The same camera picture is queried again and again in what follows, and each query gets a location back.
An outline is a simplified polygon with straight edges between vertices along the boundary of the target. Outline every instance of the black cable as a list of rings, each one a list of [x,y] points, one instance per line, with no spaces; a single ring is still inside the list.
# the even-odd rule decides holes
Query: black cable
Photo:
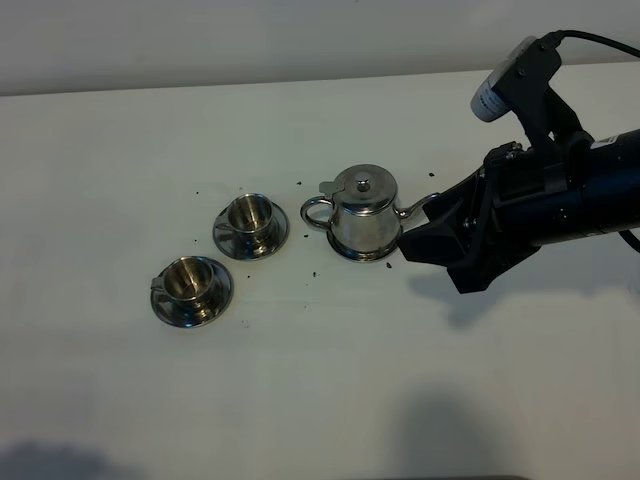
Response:
[[[581,32],[579,30],[558,30],[557,32],[554,32],[554,34],[558,35],[560,39],[581,38],[583,40],[589,40],[591,42],[606,45],[607,47],[611,47],[616,50],[620,50],[621,52],[628,53],[632,57],[640,58],[639,49],[630,47],[629,45],[625,45],[624,43],[616,42],[615,40],[611,40],[610,38],[595,35],[593,33]],[[622,239],[627,242],[627,245],[633,248],[636,252],[640,253],[640,239],[638,239],[638,237],[636,237],[629,230],[623,230],[618,233],[620,234]]]

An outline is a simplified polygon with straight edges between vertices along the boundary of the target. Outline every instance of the stainless steel teapot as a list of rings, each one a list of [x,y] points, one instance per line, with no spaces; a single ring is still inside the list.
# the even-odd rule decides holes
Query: stainless steel teapot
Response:
[[[333,182],[322,182],[320,192],[324,195],[302,205],[300,216],[308,225],[326,230],[336,252],[357,261],[378,260],[393,252],[402,224],[438,195],[434,193],[408,208],[398,208],[395,178],[376,165],[349,167]],[[319,204],[332,207],[328,221],[309,216],[309,209]]]

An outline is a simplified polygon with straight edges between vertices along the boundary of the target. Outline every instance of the teapot spout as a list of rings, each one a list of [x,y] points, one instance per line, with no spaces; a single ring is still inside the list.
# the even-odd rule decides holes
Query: teapot spout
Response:
[[[398,218],[400,218],[401,222],[408,221],[413,217],[413,214],[420,211],[422,207],[424,207],[427,203],[429,203],[434,198],[439,197],[439,193],[432,193],[431,195],[427,195],[424,198],[421,198],[416,203],[407,208],[396,208],[396,214]]]

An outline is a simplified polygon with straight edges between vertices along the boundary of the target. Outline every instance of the cup rim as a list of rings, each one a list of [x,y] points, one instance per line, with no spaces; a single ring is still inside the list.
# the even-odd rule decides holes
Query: cup rim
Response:
[[[167,273],[169,272],[169,270],[171,270],[171,268],[173,268],[174,266],[176,266],[178,263],[184,262],[185,260],[196,260],[197,262],[206,265],[207,269],[209,270],[210,274],[211,274],[211,280],[209,281],[209,284],[207,285],[207,288],[204,289],[204,291],[200,294],[200,295],[194,295],[192,297],[176,297],[174,295],[171,295],[169,293],[169,291],[167,290]],[[197,255],[187,255],[187,256],[183,256],[180,257],[176,260],[174,260],[173,262],[171,262],[167,268],[165,268],[164,272],[162,273],[162,289],[164,290],[164,293],[171,298],[174,302],[193,302],[196,301],[200,298],[202,298],[203,296],[205,296],[210,290],[212,285],[215,285],[216,282],[216,274],[215,271],[213,269],[213,267],[211,266],[211,264],[209,262],[207,262],[206,260],[204,260],[202,257],[197,256]]]
[[[233,205],[235,205],[240,200],[243,200],[245,198],[256,198],[256,197],[259,198],[260,200],[262,200],[263,202],[265,202],[267,205],[269,205],[269,217],[266,220],[266,222],[264,223],[264,225],[261,226],[260,228],[255,229],[255,230],[243,230],[241,228],[237,228],[236,226],[234,226],[232,224],[232,221],[231,221],[231,216],[229,215],[229,210],[231,210],[231,207],[233,207]],[[234,231],[236,231],[238,233],[247,234],[247,235],[256,234],[258,232],[263,231],[265,228],[267,228],[271,224],[272,220],[273,220],[273,202],[271,200],[269,200],[266,195],[263,195],[261,193],[244,193],[244,194],[234,198],[231,201],[231,203],[229,203],[229,206],[227,207],[227,223],[229,224],[229,226]]]

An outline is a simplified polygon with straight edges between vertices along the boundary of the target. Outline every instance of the white wall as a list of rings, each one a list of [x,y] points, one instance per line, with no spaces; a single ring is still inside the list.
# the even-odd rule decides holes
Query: white wall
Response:
[[[640,44],[637,0],[4,0],[0,94],[489,68],[528,34]],[[619,53],[566,41],[567,62]]]

